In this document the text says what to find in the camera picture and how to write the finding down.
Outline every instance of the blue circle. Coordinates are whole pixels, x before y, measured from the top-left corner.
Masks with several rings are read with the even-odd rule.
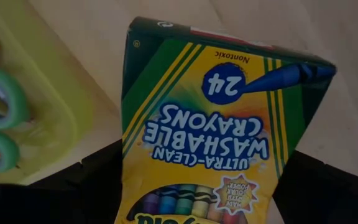
[[[204,96],[212,103],[225,105],[238,100],[246,85],[243,69],[235,63],[222,63],[208,71],[201,89]]]

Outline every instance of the crayola logo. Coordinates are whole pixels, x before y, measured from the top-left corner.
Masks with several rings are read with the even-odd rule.
[[[139,213],[135,216],[136,224],[213,224],[210,220],[200,219],[190,216],[183,215],[149,215]]]

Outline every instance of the crayon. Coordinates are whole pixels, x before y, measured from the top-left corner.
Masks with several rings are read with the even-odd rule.
[[[229,212],[225,211],[223,213],[222,224],[248,224],[248,221],[243,212],[230,215]]]
[[[300,83],[318,81],[324,78],[329,79],[335,73],[335,67],[317,67],[316,65],[305,63],[292,64],[266,73],[264,76],[247,84],[240,92],[273,91]]]
[[[197,185],[194,184],[182,184],[180,186],[175,214],[177,215],[191,214],[196,188]]]
[[[223,216],[223,211],[217,210],[215,208],[217,202],[218,202],[218,197],[216,195],[212,195],[211,204],[209,205],[208,214],[206,216],[206,218],[208,220],[211,220],[214,222],[220,222],[222,220],[222,216]]]
[[[198,218],[206,218],[209,203],[211,202],[212,189],[204,186],[197,186],[191,214]]]
[[[177,205],[179,185],[171,185],[161,188],[161,201],[159,215],[174,214]]]
[[[139,201],[137,201],[135,203],[135,205],[129,211],[129,213],[127,215],[127,220],[128,221],[134,221],[135,216],[142,211],[142,208],[143,208],[142,199],[140,199]]]
[[[160,191],[155,190],[148,193],[143,199],[143,212],[151,215],[158,214],[158,204],[160,201]]]
[[[243,213],[237,212],[234,215],[230,215],[229,212],[225,211],[223,213],[222,224],[238,224],[240,221],[240,215],[243,215]]]

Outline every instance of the crayon box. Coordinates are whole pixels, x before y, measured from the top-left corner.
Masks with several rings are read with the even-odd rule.
[[[116,223],[265,223],[335,73],[315,55],[136,18],[124,62]]]

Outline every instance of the yellow plastic tray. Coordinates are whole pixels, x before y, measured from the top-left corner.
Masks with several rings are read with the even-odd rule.
[[[79,67],[24,0],[0,0],[0,69],[18,79],[32,123],[6,131],[20,146],[15,169],[0,182],[17,183],[64,156],[92,123],[93,104]]]

